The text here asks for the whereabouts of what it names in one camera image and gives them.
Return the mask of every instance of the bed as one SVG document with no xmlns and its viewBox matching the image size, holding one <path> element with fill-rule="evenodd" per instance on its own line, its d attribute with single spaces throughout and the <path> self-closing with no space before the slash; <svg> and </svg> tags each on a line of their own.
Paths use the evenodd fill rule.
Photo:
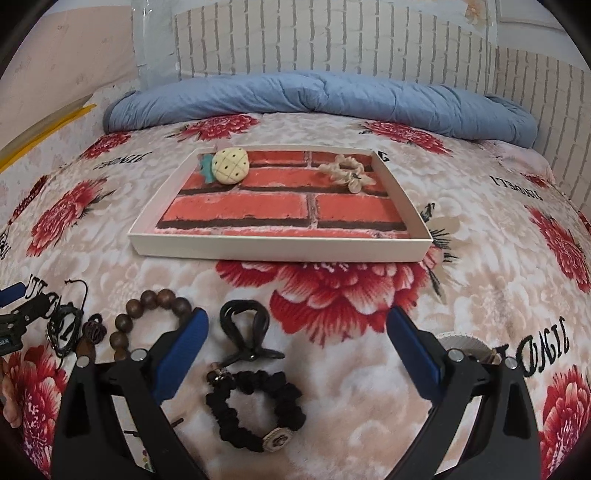
<svg viewBox="0 0 591 480">
<path fill-rule="evenodd" d="M 164 180 L 195 148 L 238 144 L 334 145 L 380 150 L 419 210 L 434 242 L 422 262 L 286 264 L 140 257 L 127 231 Z M 61 293 L 85 318 L 115 316 L 146 289 L 170 288 L 210 317 L 210 335 L 179 392 L 163 404 L 176 432 L 212 480 L 382 479 L 424 423 L 429 404 L 415 391 L 384 333 L 388 310 L 403 307 L 420 329 L 475 337 L 525 369 L 537 416 L 543 478 L 572 449 L 591 414 L 588 379 L 591 226 L 549 182 L 504 168 L 477 142 L 394 122 L 325 113 L 242 113 L 101 136 L 43 176 L 10 217 L 0 278 L 28 294 Z M 248 367 L 283 370 L 303 392 L 307 423 L 267 455 L 222 442 L 204 403 L 209 365 L 229 351 L 221 305 L 260 301 L 271 313 L 265 339 L 286 358 Z M 174 328 L 154 310 L 137 321 L 130 348 L 149 348 Z M 24 349 L 6 360 L 22 408 L 22 445 L 46 475 L 54 425 L 75 355 L 63 365 L 34 322 Z M 96 361 L 112 361 L 108 338 Z M 270 427 L 257 397 L 236 400 L 245 426 Z M 470 414 L 442 468 L 457 462 Z M 120 408 L 124 429 L 131 419 Z M 150 468 L 129 436 L 138 464 Z"/>
</svg>

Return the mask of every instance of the black hair claw clip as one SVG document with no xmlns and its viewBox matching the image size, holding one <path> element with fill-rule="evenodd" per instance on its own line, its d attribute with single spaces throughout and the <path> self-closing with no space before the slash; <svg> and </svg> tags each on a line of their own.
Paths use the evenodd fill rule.
<svg viewBox="0 0 591 480">
<path fill-rule="evenodd" d="M 252 310 L 255 318 L 252 321 L 252 346 L 246 344 L 244 337 L 232 320 L 232 315 Z M 228 367 L 240 360 L 254 362 L 259 358 L 278 359 L 285 358 L 285 354 L 262 347 L 269 328 L 269 312 L 256 300 L 231 300 L 220 309 L 220 324 L 222 330 L 238 348 L 238 351 L 219 363 L 222 368 Z"/>
</svg>

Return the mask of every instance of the blue gripper pad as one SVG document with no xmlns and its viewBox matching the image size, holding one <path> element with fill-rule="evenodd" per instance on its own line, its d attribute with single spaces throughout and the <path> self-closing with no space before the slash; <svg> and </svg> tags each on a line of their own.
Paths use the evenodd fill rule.
<svg viewBox="0 0 591 480">
<path fill-rule="evenodd" d="M 420 331 L 403 309 L 394 307 L 389 311 L 386 330 L 419 395 L 435 405 L 441 402 L 441 368 L 423 345 Z"/>
<path fill-rule="evenodd" d="M 0 308 L 10 305 L 13 301 L 17 301 L 25 296 L 27 286 L 22 283 L 15 283 L 10 287 L 0 290 Z"/>
<path fill-rule="evenodd" d="M 172 344 L 168 354 L 162 359 L 155 372 L 152 396 L 158 405 L 176 395 L 185 375 L 207 339 L 208 332 L 207 313 L 205 310 L 199 309 Z"/>
</svg>

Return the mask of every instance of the metal screw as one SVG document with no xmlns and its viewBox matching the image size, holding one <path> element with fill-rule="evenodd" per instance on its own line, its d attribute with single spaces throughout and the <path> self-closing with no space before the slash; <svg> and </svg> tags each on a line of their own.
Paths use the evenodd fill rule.
<svg viewBox="0 0 591 480">
<path fill-rule="evenodd" d="M 79 368 L 88 367 L 89 363 L 90 363 L 90 358 L 88 358 L 86 355 L 82 355 L 78 360 L 76 360 L 76 366 Z"/>
<path fill-rule="evenodd" d="M 447 352 L 447 356 L 452 362 L 461 362 L 464 360 L 464 352 L 458 350 L 457 348 L 452 348 Z"/>
<path fill-rule="evenodd" d="M 505 365 L 512 370 L 515 370 L 519 366 L 517 360 L 515 360 L 512 356 L 505 358 Z"/>
<path fill-rule="evenodd" d="M 134 350 L 133 352 L 131 352 L 131 359 L 134 362 L 141 362 L 147 356 L 148 356 L 148 352 L 146 350 L 144 350 L 143 348 L 138 348 L 138 349 Z"/>
</svg>

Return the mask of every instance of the fabric blanket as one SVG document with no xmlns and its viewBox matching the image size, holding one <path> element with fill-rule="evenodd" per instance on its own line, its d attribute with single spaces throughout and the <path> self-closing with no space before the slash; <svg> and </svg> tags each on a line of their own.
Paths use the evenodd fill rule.
<svg viewBox="0 0 591 480">
<path fill-rule="evenodd" d="M 348 115 L 525 148 L 538 134 L 534 117 L 504 98 L 340 72 L 215 75 L 174 82 L 124 97 L 106 111 L 103 127 L 107 133 L 129 131 L 248 112 Z"/>
<path fill-rule="evenodd" d="M 376 149 L 421 210 L 434 238 L 425 259 L 400 264 L 282 264 L 144 258 L 127 231 L 163 181 L 196 147 L 307 144 Z M 576 443 L 591 414 L 587 382 L 591 281 L 590 225 L 544 180 L 504 169 L 477 144 L 407 126 L 313 113 L 234 115 L 188 125 L 114 133 L 40 179 L 14 212 L 1 244 L 3 286 L 28 282 L 27 295 L 55 291 L 99 312 L 108 334 L 125 303 L 146 289 L 171 288 L 206 309 L 210 336 L 179 392 L 163 404 L 189 452 L 212 480 L 383 479 L 424 423 L 416 393 L 384 333 L 390 307 L 420 329 L 472 335 L 524 368 L 537 415 L 543 478 Z M 230 299 L 255 299 L 271 313 L 265 347 L 286 357 L 232 371 L 285 371 L 303 392 L 307 422 L 273 454 L 220 440 L 204 403 L 209 365 L 232 353 L 218 320 Z M 237 320 L 241 327 L 246 319 Z M 154 310 L 135 322 L 130 348 L 149 348 L 174 327 Z M 24 449 L 50 471 L 54 423 L 75 357 L 62 368 L 47 346 L 46 323 L 31 324 L 25 347 L 5 360 L 23 410 Z M 97 361 L 113 358 L 105 340 Z M 243 426 L 273 426 L 269 405 L 233 395 Z M 121 422 L 133 430 L 120 407 Z M 477 405 L 470 405 L 443 467 L 458 460 Z M 150 468 L 138 439 L 129 443 Z"/>
</svg>

